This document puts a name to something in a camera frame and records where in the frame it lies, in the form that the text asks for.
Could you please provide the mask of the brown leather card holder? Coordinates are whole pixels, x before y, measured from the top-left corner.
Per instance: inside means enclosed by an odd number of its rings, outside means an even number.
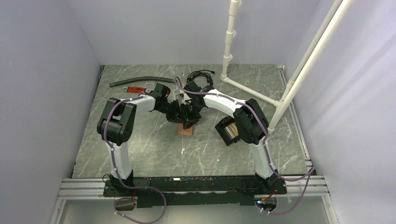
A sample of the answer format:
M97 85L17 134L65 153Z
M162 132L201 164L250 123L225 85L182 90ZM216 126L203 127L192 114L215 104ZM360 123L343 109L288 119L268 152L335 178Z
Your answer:
M189 127L184 129L183 124L178 125L178 134L183 136L192 136L194 132L194 127Z

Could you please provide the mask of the black card box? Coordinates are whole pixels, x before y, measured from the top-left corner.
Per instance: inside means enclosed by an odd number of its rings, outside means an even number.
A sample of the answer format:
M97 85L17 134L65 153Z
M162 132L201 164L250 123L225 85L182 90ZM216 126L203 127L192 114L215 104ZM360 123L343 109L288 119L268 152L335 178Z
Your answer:
M240 140L235 120L231 116L223 118L218 124L215 125L215 129L226 146L237 143Z

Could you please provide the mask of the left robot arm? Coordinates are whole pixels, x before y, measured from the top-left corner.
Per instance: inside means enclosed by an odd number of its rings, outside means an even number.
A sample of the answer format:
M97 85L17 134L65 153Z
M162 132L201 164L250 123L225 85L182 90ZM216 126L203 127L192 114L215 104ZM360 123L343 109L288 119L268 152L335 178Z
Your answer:
M108 99L97 125L97 132L105 142L112 165L110 177L118 180L116 190L122 196L130 195L134 190L133 168L129 161L128 141L132 136L136 115L158 111L177 117L181 102L178 94L163 84L157 84L148 92L127 99Z

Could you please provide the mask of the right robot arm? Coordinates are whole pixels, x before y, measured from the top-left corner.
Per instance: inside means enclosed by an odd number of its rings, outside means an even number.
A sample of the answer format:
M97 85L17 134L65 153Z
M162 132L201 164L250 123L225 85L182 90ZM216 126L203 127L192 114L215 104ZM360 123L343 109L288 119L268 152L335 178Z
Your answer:
M264 194L270 193L275 188L278 177L268 151L268 122L257 101L233 98L217 89L207 92L190 91L181 85L178 77L175 78L175 84L188 95L198 96L206 107L233 117L240 139L249 145L253 156L257 187Z

